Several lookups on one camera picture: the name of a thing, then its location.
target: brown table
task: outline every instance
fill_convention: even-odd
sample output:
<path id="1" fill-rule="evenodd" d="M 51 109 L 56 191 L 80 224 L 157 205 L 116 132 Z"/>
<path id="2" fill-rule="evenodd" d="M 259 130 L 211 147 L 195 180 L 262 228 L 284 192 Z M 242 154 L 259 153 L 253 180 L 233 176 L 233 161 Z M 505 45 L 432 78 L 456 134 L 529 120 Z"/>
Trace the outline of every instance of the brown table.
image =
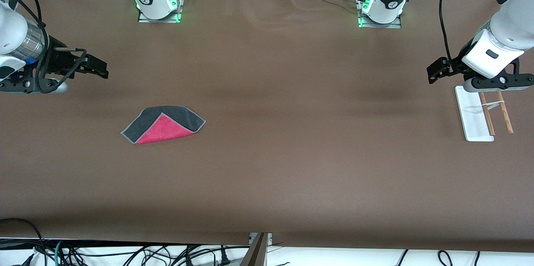
<path id="1" fill-rule="evenodd" d="M 0 95 L 2 217 L 56 238 L 534 250 L 534 89 L 505 93 L 513 135 L 494 110 L 496 141 L 466 142 L 461 77 L 427 82 L 438 0 L 411 0 L 401 30 L 358 28 L 351 0 L 186 0 L 176 25 L 137 23 L 132 0 L 41 4 L 49 33 L 110 74 Z M 446 0 L 452 52 L 497 9 Z M 120 135 L 158 105 L 207 123 Z"/>

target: white floor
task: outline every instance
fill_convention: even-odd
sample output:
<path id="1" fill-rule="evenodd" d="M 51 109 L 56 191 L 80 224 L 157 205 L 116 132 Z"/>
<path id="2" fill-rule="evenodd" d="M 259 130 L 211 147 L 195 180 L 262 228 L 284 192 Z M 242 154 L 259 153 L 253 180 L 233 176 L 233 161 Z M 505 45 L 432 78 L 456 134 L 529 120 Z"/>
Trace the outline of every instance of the white floor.
<path id="1" fill-rule="evenodd" d="M 140 247 L 103 247 L 82 248 L 80 253 L 109 254 L 136 251 Z M 219 248 L 204 246 L 202 248 Z M 185 246 L 168 247 L 172 255 L 179 254 Z M 341 248 L 302 248 L 302 247 L 269 247 L 267 266 L 395 266 L 403 252 L 402 249 L 341 249 Z M 0 251 L 0 266 L 20 265 L 32 254 L 31 249 Z M 246 249 L 228 249 L 230 260 L 243 258 Z M 472 266 L 475 260 L 474 251 L 448 251 L 454 266 Z M 104 258 L 85 257 L 88 266 L 122 266 L 130 255 L 110 256 Z M 212 266 L 214 256 L 210 253 L 193 259 L 195 266 Z M 143 254 L 138 255 L 130 266 L 140 266 Z M 216 253 L 217 263 L 221 260 L 220 252 Z M 44 258 L 37 254 L 31 266 L 44 266 Z M 165 266 L 164 262 L 150 259 L 146 266 Z M 408 251 L 402 266 L 442 266 L 437 258 L 437 251 Z M 497 253 L 482 252 L 478 266 L 534 266 L 534 253 Z"/>

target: teal cable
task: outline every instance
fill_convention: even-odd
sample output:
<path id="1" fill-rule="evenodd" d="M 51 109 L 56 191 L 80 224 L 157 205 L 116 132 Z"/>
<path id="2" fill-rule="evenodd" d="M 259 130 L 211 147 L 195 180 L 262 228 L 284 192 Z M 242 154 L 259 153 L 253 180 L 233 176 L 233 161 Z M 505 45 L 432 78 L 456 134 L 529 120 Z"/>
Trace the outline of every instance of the teal cable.
<path id="1" fill-rule="evenodd" d="M 59 241 L 58 244 L 55 246 L 55 251 L 54 251 L 55 266 L 59 266 L 59 261 L 58 261 L 59 246 L 61 245 L 62 242 L 63 242 L 63 240 Z"/>

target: silver metal cylinder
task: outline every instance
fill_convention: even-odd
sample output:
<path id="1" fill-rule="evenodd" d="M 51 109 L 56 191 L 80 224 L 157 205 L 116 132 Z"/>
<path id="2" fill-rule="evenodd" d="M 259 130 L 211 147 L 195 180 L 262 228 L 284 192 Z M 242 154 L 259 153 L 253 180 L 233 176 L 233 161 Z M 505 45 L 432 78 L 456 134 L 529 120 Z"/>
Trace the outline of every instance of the silver metal cylinder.
<path id="1" fill-rule="evenodd" d="M 22 44 L 17 49 L 10 52 L 9 55 L 21 59 L 26 63 L 34 63 L 38 60 L 39 55 L 44 50 L 44 38 L 47 38 L 47 36 L 43 35 L 43 32 L 36 23 L 33 23 L 28 19 L 26 19 L 26 22 L 28 23 L 26 38 Z"/>

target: wooden stick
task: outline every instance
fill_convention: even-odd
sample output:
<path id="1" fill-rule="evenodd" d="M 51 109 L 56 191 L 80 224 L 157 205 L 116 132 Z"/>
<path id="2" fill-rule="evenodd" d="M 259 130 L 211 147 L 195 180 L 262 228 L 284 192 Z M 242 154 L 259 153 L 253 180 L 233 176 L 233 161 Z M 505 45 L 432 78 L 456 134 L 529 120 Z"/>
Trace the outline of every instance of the wooden stick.
<path id="1" fill-rule="evenodd" d="M 484 116 L 486 117 L 486 124 L 488 124 L 488 129 L 490 131 L 491 136 L 495 136 L 495 130 L 494 130 L 494 124 L 491 121 L 490 112 L 488 110 L 488 106 L 484 105 L 486 104 L 486 97 L 484 96 L 484 93 L 479 92 L 480 102 L 482 103 L 482 110 L 484 111 Z"/>
<path id="2" fill-rule="evenodd" d="M 504 99 L 502 99 L 502 93 L 500 91 L 497 91 L 497 100 L 503 101 L 499 103 L 499 106 L 501 107 L 502 117 L 504 118 L 504 123 L 506 124 L 508 133 L 514 133 L 514 130 L 511 128 L 510 117 L 508 116 L 508 111 L 506 110 L 506 105 L 504 104 Z"/>

